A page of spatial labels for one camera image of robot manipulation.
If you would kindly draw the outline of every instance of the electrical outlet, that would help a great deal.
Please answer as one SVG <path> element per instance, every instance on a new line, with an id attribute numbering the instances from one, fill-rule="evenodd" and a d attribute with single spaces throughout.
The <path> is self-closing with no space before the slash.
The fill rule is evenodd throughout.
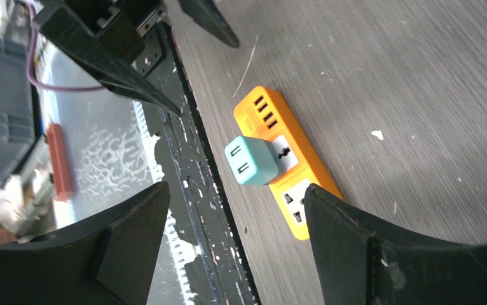
<path id="1" fill-rule="evenodd" d="M 275 138 L 271 143 L 273 144 L 273 149 L 277 153 L 277 158 L 283 166 L 284 172 L 288 172 L 298 164 L 298 158 L 294 154 L 294 151 L 292 151 L 292 148 L 284 135 Z"/>
<path id="2" fill-rule="evenodd" d="M 310 184 L 311 181 L 309 181 L 309 179 L 303 179 L 283 194 L 285 204 L 289 209 L 289 213 L 292 215 L 292 221 L 294 221 L 297 226 L 306 224 L 303 198 L 305 197 L 305 191 Z"/>
<path id="3" fill-rule="evenodd" d="M 235 108 L 234 118 L 242 134 L 272 142 L 284 173 L 268 184 L 293 235 L 309 239 L 303 199 L 305 185 L 315 183 L 343 199 L 281 93 L 255 87 Z"/>

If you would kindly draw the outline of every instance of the cable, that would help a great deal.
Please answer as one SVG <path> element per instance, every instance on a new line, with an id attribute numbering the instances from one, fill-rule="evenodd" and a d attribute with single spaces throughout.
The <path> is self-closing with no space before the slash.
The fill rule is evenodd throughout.
<path id="1" fill-rule="evenodd" d="M 34 8 L 34 5 L 32 5 L 30 2 L 26 2 L 26 5 L 28 7 L 30 19 L 33 20 L 34 17 L 36 16 L 36 9 Z M 62 86 L 44 84 L 44 83 L 38 81 L 34 75 L 34 70 L 35 70 L 34 56 L 36 54 L 37 43 L 38 43 L 38 32 L 36 30 L 34 30 L 34 28 L 31 25 L 30 43 L 29 43 L 29 49 L 28 49 L 28 56 L 26 58 L 26 76 L 28 77 L 28 80 L 30 81 L 30 83 L 32 83 L 32 85 L 34 85 L 38 88 L 41 88 L 41 89 L 51 90 L 51 91 L 55 91 L 55 92 L 92 92 L 92 91 L 103 90 L 105 88 L 103 86 L 62 87 Z"/>

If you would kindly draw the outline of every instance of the black plastic piece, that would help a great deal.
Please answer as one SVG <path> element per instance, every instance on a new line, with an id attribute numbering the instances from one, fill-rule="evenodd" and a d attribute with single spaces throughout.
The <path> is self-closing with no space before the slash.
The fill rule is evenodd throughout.
<path id="1" fill-rule="evenodd" d="M 0 245 L 0 304 L 146 304 L 169 200 L 159 182 L 30 243 Z"/>
<path id="2" fill-rule="evenodd" d="M 327 305 L 487 304 L 487 245 L 403 229 L 315 184 L 305 213 Z"/>
<path id="3" fill-rule="evenodd" d="M 182 11 L 226 45 L 238 48 L 240 41 L 212 0 L 179 0 Z"/>
<path id="4" fill-rule="evenodd" d="M 133 58 L 144 49 L 136 47 L 142 43 L 140 36 L 136 32 L 128 37 L 107 36 L 107 32 L 120 31 L 111 30 L 113 27 L 125 27 L 123 32 L 129 32 L 130 20 L 125 12 L 115 11 L 110 18 L 112 23 L 103 23 L 102 29 L 92 32 L 66 2 L 50 1 L 32 21 L 32 26 L 107 89 L 156 104 L 179 116 L 180 109 L 131 67 Z M 122 44 L 134 47 L 126 50 L 121 48 Z"/>
<path id="5" fill-rule="evenodd" d="M 153 68 L 157 53 L 153 51 L 154 58 L 145 62 L 144 52 L 151 53 L 151 48 L 160 44 L 148 39 L 145 44 L 137 29 L 160 9 L 161 0 L 41 2 L 44 8 L 32 26 L 103 86 L 115 94 L 181 115 L 171 100 L 144 79 Z M 180 5 L 206 31 L 229 46 L 239 46 L 238 38 L 212 0 L 181 0 Z M 135 60 L 140 66 L 138 71 L 130 66 Z"/>

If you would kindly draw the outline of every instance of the red object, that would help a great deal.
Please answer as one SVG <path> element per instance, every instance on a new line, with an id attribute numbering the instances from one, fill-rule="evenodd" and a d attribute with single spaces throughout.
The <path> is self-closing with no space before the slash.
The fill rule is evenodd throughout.
<path id="1" fill-rule="evenodd" d="M 57 194 L 55 199 L 66 201 L 73 196 L 73 184 L 67 154 L 65 153 L 62 127 L 59 124 L 51 123 L 45 134 L 53 163 L 53 183 Z"/>

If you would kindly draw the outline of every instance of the universal socket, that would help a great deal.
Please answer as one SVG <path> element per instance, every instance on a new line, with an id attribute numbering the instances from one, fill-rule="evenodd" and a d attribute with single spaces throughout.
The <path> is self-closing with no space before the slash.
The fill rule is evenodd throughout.
<path id="1" fill-rule="evenodd" d="M 309 179 L 303 179 L 283 194 L 285 204 L 292 215 L 292 220 L 297 225 L 306 224 L 303 198 L 305 197 L 305 191 L 310 184 L 311 181 Z"/>
<path id="2" fill-rule="evenodd" d="M 298 165 L 298 158 L 284 135 L 278 136 L 271 143 L 273 144 L 273 149 L 277 153 L 277 157 L 281 161 L 285 172 L 288 172 L 290 169 Z"/>

